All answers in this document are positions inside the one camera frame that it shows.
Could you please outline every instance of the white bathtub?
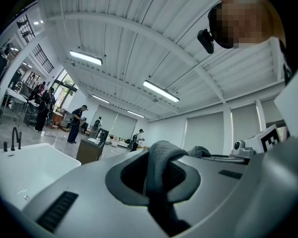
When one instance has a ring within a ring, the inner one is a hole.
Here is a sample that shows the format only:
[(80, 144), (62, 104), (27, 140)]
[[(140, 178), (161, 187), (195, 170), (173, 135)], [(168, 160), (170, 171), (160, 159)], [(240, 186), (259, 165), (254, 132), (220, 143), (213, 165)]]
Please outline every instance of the white bathtub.
[(0, 150), (0, 195), (18, 209), (80, 162), (47, 143)]

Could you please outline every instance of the black pants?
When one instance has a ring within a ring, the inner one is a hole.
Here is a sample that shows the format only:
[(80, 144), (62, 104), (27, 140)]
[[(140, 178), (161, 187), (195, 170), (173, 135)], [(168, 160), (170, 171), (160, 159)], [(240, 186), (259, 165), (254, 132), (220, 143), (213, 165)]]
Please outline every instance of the black pants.
[(68, 142), (74, 142), (79, 131), (79, 123), (72, 125), (71, 131), (69, 133)]
[(35, 129), (38, 131), (42, 131), (46, 117), (48, 116), (48, 109), (44, 108), (43, 111), (40, 112), (41, 109), (38, 109), (38, 116), (36, 118)]
[(133, 148), (131, 149), (131, 152), (136, 151), (137, 150), (137, 147), (138, 147), (138, 144), (137, 143), (134, 143), (133, 144)]

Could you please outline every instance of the black faucet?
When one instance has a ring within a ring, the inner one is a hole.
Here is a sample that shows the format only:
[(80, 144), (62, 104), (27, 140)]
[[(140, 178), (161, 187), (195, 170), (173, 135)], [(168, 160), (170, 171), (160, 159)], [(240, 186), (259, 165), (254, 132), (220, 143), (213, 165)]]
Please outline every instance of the black faucet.
[(11, 151), (14, 151), (15, 150), (15, 148), (14, 148), (14, 132), (15, 132), (15, 135), (16, 135), (16, 142), (19, 143), (18, 149), (21, 149), (21, 135), (22, 135), (22, 133), (20, 132), (20, 134), (18, 134), (17, 128), (16, 127), (13, 127), (13, 130), (12, 130)]

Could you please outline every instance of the floor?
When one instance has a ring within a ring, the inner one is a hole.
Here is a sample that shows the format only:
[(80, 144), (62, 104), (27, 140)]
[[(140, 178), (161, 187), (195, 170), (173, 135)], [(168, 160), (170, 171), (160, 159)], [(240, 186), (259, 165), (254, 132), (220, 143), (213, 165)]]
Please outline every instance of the floor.
[[(18, 121), (13, 121), (13, 118), (10, 117), (3, 118), (2, 124), (0, 124), (0, 149), (3, 149), (3, 142), (5, 141), (8, 143), (8, 148), (11, 147), (13, 127), (16, 127), (18, 132), (22, 132), (21, 146), (48, 143), (72, 158), (76, 158), (80, 140), (86, 138), (85, 135), (79, 133), (76, 138), (77, 144), (70, 144), (67, 142), (69, 132), (50, 129), (45, 126), (43, 132), (40, 133), (36, 132), (31, 125), (27, 127), (22, 121), (21, 119), (20, 127), (18, 127)], [(126, 148), (105, 145), (100, 159), (110, 158), (126, 152)]]

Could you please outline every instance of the gray cloth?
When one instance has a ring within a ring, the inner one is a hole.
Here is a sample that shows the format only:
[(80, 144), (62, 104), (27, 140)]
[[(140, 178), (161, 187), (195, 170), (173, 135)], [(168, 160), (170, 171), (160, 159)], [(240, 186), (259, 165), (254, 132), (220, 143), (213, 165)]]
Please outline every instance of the gray cloth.
[(188, 155), (188, 153), (168, 141), (158, 141), (149, 148), (146, 180), (146, 194), (148, 196), (164, 192), (162, 182), (163, 171), (169, 159), (179, 155)]
[(210, 157), (211, 154), (207, 148), (203, 146), (195, 146), (190, 151), (188, 151), (190, 157), (201, 158), (201, 157)]

